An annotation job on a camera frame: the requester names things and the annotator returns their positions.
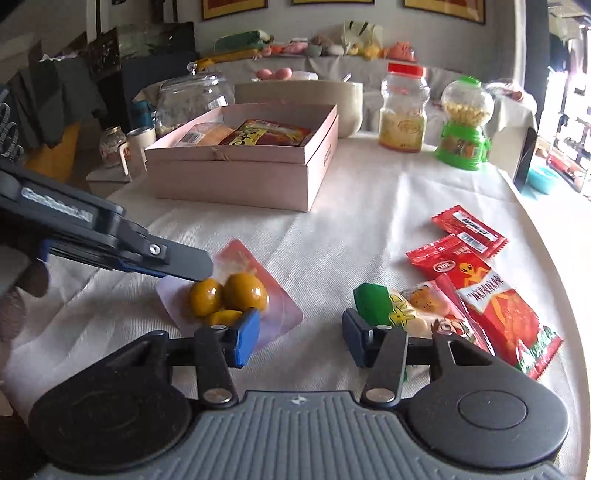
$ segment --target small glass jar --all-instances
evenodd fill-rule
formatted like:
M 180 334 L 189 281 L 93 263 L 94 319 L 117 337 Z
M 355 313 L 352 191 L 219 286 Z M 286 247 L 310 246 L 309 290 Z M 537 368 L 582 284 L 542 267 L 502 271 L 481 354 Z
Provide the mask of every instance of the small glass jar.
M 125 142 L 127 142 L 127 137 L 121 127 L 109 128 L 103 132 L 100 137 L 99 151 L 105 167 L 111 168 L 121 165 L 119 146 Z
M 419 152 L 425 138 L 425 104 L 431 90 L 426 69 L 418 65 L 390 62 L 382 82 L 384 107 L 381 110 L 380 145 L 402 152 Z

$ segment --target red snack wrapper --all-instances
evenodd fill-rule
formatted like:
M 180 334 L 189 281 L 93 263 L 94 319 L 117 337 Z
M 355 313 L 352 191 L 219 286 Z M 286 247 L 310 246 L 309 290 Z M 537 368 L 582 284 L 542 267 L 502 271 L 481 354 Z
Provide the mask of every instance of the red snack wrapper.
M 454 300 L 444 292 L 446 281 Z M 401 295 L 415 309 L 417 314 L 423 319 L 423 323 L 426 322 L 429 328 L 429 335 L 418 336 L 430 338 L 438 330 L 449 330 L 494 355 L 494 350 L 488 342 L 486 335 L 483 336 L 482 329 L 470 318 L 465 306 L 465 313 L 458 307 L 458 304 L 463 305 L 463 303 L 445 274 L 439 275 L 433 280 L 422 282 L 414 287 L 406 288 L 401 292 Z
M 562 338 L 541 325 L 530 306 L 483 259 L 454 235 L 407 256 L 427 278 L 447 273 L 498 356 L 533 379 L 541 375 Z
M 470 312 L 466 308 L 466 304 L 457 294 L 456 288 L 453 286 L 452 281 L 449 279 L 447 274 L 442 273 L 438 277 L 435 277 L 434 282 L 437 284 L 439 289 L 445 294 L 445 296 L 452 301 L 462 315 L 466 318 L 468 325 L 474 333 L 476 338 L 476 345 L 482 348 L 484 351 L 489 352 L 491 355 L 495 354 L 495 350 L 491 345 L 490 340 L 486 336 L 486 332 L 482 329 L 480 324 L 474 321 L 470 315 Z
M 461 205 L 456 205 L 434 216 L 433 222 L 447 233 L 456 235 L 484 258 L 493 257 L 508 242 L 506 237 L 465 211 Z

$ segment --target pink egg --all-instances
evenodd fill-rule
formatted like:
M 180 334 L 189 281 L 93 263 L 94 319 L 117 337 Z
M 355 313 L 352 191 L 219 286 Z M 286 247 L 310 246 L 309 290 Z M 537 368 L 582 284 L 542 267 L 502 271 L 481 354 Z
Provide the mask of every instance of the pink egg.
M 269 69 L 262 69 L 262 70 L 257 71 L 256 77 L 259 80 L 268 80 L 271 77 L 273 77 L 273 72 L 270 71 Z
M 291 69 L 286 67 L 275 72 L 275 80 L 287 80 L 289 77 L 291 77 Z

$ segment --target picture frame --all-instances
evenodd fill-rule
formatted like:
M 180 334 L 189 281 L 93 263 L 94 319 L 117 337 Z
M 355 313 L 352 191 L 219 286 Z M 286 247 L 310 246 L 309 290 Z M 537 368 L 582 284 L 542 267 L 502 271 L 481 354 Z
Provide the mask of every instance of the picture frame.
M 426 10 L 486 24 L 486 0 L 403 0 L 407 8 Z
M 212 20 L 268 6 L 268 0 L 201 0 L 201 19 Z
M 314 4 L 375 5 L 375 0 L 291 0 L 291 4 L 292 5 L 314 5 Z

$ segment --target food packaging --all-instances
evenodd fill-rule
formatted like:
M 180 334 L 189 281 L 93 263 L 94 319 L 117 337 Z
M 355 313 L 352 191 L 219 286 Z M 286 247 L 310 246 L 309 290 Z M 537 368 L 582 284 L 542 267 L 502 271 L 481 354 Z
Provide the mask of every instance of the food packaging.
M 495 256 L 508 242 L 507 238 L 485 225 L 460 205 L 433 217 L 435 225 L 456 235 L 479 256 Z
M 221 284 L 235 273 L 255 275 L 267 289 L 268 307 L 261 312 L 260 334 L 255 351 L 298 326 L 303 314 L 273 276 L 255 259 L 240 240 L 233 240 L 213 259 L 213 278 Z M 189 293 L 193 282 L 177 277 L 164 277 L 156 292 L 164 308 L 184 337 L 191 337 L 202 323 L 191 311 Z
M 533 379 L 541 375 L 562 339 L 483 259 L 454 235 L 407 256 L 427 278 L 447 273 L 497 356 Z
M 219 145 L 220 142 L 234 131 L 224 124 L 204 122 L 193 125 L 179 140 L 175 147 L 206 147 Z
M 398 326 L 412 337 L 431 338 L 438 330 L 449 330 L 494 353 L 486 335 L 469 318 L 457 298 L 450 280 L 441 275 L 402 291 L 382 285 L 363 283 L 353 292 L 355 306 L 369 325 Z M 443 289 L 451 290 L 452 301 Z
M 307 128 L 249 119 L 220 143 L 222 145 L 299 147 L 310 133 L 311 131 Z

